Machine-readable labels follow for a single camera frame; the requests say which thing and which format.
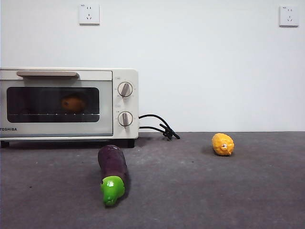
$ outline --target toy eggplant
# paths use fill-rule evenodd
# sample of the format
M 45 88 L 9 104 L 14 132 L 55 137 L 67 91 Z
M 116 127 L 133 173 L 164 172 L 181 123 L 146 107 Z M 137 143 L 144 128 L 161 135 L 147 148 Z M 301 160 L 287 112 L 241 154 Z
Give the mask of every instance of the toy eggplant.
M 102 170 L 103 202 L 107 206 L 112 206 L 116 203 L 117 198 L 125 193 L 128 179 L 125 157 L 120 148 L 107 145 L 99 150 L 98 160 Z

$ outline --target oven knob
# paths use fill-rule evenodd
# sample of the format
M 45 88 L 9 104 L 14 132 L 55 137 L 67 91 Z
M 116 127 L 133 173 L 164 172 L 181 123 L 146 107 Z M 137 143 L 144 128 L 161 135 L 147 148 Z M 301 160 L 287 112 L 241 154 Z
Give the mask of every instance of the oven knob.
M 118 92 L 122 97 L 128 97 L 132 94 L 132 86 L 130 83 L 123 82 L 118 87 Z
M 122 112 L 118 119 L 122 126 L 128 126 L 132 123 L 132 114 L 129 112 Z

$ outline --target power socket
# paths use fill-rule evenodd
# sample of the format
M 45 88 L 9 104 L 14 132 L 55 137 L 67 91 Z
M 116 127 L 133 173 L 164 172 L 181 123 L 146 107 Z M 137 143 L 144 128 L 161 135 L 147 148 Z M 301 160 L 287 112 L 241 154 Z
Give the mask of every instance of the power socket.
M 99 25 L 100 24 L 100 5 L 81 4 L 79 6 L 80 25 Z
M 296 6 L 280 6 L 280 26 L 299 26 L 299 10 Z

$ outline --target toaster oven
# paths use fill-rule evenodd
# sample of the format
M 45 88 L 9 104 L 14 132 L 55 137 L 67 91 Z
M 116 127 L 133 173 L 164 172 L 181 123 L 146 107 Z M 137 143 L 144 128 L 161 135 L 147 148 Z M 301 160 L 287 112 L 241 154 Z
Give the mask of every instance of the toaster oven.
M 1 69 L 0 141 L 128 140 L 139 132 L 133 69 Z

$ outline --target black cable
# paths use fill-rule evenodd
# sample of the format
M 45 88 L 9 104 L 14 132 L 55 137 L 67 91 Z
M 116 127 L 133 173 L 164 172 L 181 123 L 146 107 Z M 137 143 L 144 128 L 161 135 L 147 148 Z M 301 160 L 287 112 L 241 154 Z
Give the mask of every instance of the black cable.
M 145 115 L 140 116 L 139 119 L 145 118 L 145 117 L 155 117 L 155 118 L 160 119 L 160 120 L 165 124 L 165 125 L 160 124 L 160 126 L 163 127 L 164 130 L 161 130 L 161 129 L 158 129 L 158 128 L 152 127 L 152 126 L 140 126 L 140 127 L 139 127 L 140 129 L 153 129 L 153 130 L 156 130 L 156 131 L 159 131 L 159 132 L 163 133 L 163 136 L 165 136 L 165 137 L 167 137 L 167 138 L 169 138 L 169 139 L 171 139 L 172 136 L 175 136 L 175 138 L 180 139 L 180 136 L 177 135 L 177 134 L 170 128 L 170 126 L 167 124 L 167 122 L 166 122 L 164 119 L 162 119 L 160 116 L 157 116 L 157 115 L 155 115 L 155 114 L 145 114 Z

